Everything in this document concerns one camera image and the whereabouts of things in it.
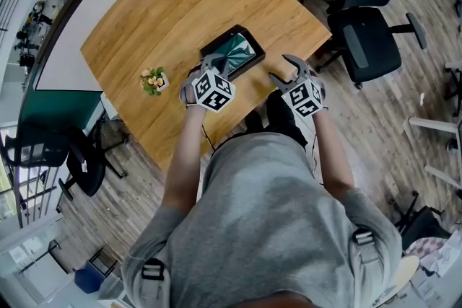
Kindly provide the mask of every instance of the table surface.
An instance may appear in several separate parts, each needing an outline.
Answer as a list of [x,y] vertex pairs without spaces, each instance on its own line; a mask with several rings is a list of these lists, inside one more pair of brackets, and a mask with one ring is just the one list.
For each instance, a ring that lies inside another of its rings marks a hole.
[[402,259],[399,261],[398,270],[396,271],[393,283],[388,287],[388,289],[386,289],[384,293],[382,293],[380,298],[377,300],[377,303],[375,303],[372,308],[379,307],[397,295],[397,293],[399,293],[399,291],[402,290],[408,282],[410,282],[412,276],[414,276],[416,273],[417,268],[419,268],[418,257],[415,255],[402,257]]
[[[297,0],[117,0],[82,46],[104,93],[164,171],[185,113],[181,82],[199,62],[199,50],[236,24],[250,31],[266,58],[233,82],[235,99],[222,112],[207,113],[204,127],[217,143],[275,88],[269,72],[286,79],[293,73],[283,53],[306,59],[331,36]],[[170,86],[152,97],[139,75],[160,66]],[[209,149],[202,138],[202,153]]]

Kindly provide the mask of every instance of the white table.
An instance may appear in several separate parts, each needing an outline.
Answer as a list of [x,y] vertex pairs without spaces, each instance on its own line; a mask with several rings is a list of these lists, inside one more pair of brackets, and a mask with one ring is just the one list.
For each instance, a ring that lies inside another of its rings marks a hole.
[[443,122],[439,120],[425,120],[423,118],[410,118],[409,123],[413,126],[420,126],[426,128],[432,128],[434,130],[444,131],[454,133],[457,139],[458,147],[458,166],[459,166],[459,179],[455,180],[447,173],[444,173],[441,170],[438,170],[428,164],[425,165],[424,170],[430,173],[431,175],[440,178],[441,180],[451,184],[457,189],[462,189],[461,179],[462,179],[462,156],[461,156],[461,130],[462,130],[462,118],[459,119],[457,123]]
[[407,285],[407,283],[410,282],[412,276],[416,273],[417,268],[419,268],[418,257],[415,255],[402,257],[399,262],[395,278],[393,279],[393,283],[391,283],[382,295],[380,295],[380,297],[372,305],[372,308],[379,307],[397,295],[397,293],[399,293]]

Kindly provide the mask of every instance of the chair armrest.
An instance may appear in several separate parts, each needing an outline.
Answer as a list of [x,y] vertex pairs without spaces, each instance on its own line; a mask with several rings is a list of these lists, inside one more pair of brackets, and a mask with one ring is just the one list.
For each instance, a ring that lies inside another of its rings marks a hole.
[[422,29],[422,26],[417,21],[417,18],[412,13],[406,13],[406,17],[409,20],[412,28],[414,29],[414,34],[416,35],[417,41],[419,42],[420,48],[422,50],[427,49],[427,40],[425,39],[425,32]]
[[348,47],[348,51],[351,53],[354,62],[360,69],[365,69],[369,66],[366,55],[362,49],[361,42],[359,41],[358,35],[354,31],[353,26],[347,25],[343,29],[345,43]]
[[80,148],[74,144],[74,143],[70,143],[69,144],[69,148],[70,150],[72,151],[72,153],[74,153],[75,157],[77,158],[77,160],[80,162],[80,163],[83,163],[85,162],[85,158],[84,158],[84,155],[82,153],[82,151],[80,150]]

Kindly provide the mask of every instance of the wooden floor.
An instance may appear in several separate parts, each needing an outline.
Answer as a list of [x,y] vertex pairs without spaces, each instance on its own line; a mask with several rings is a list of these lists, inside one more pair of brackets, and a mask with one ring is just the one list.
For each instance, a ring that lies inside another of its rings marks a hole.
[[[462,202],[454,196],[451,186],[429,176],[423,167],[431,164],[458,178],[456,156],[445,150],[450,136],[411,127],[407,120],[411,116],[455,120],[451,116],[453,102],[443,100],[448,81],[443,65],[462,59],[453,3],[454,0],[391,0],[383,7],[389,25],[405,23],[406,13],[414,13],[427,34],[428,50],[422,52],[411,34],[397,35],[402,68],[366,83],[361,92],[350,82],[342,63],[332,65],[321,75],[357,186],[392,220],[396,215],[387,200],[395,198],[406,208],[412,190],[417,190],[421,194],[417,208],[426,204],[446,210],[442,220],[446,229],[461,218],[458,210],[462,211]],[[305,6],[326,23],[327,4],[323,0],[305,0]],[[314,66],[328,55],[318,53],[309,63]],[[118,124],[105,127],[103,138],[107,144],[117,139]],[[302,129],[309,141],[310,155],[313,126]],[[64,230],[58,242],[62,250],[55,254],[69,269],[79,268],[101,246],[122,261],[162,198],[164,175],[133,139],[113,150],[108,158],[116,166],[120,162],[129,176],[119,180],[107,171],[94,197],[86,197],[74,186],[74,202],[61,202]],[[208,156],[202,159],[202,170],[208,160]]]

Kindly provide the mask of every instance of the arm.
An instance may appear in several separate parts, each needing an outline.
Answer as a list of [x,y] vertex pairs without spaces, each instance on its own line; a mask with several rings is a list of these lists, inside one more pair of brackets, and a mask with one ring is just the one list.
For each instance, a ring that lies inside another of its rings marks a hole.
[[401,237],[395,226],[359,189],[354,189],[352,170],[341,145],[336,127],[327,110],[313,116],[318,134],[319,156],[324,187],[345,207],[346,216],[357,227],[366,227],[375,235],[381,273],[362,277],[365,299],[373,301],[388,286],[401,258]]
[[196,204],[201,161],[202,123],[205,109],[198,105],[187,109],[183,129],[168,168],[161,206],[178,208],[187,214]]
[[337,129],[327,110],[313,115],[318,135],[319,158],[324,187],[338,201],[354,188],[352,169],[341,145]]

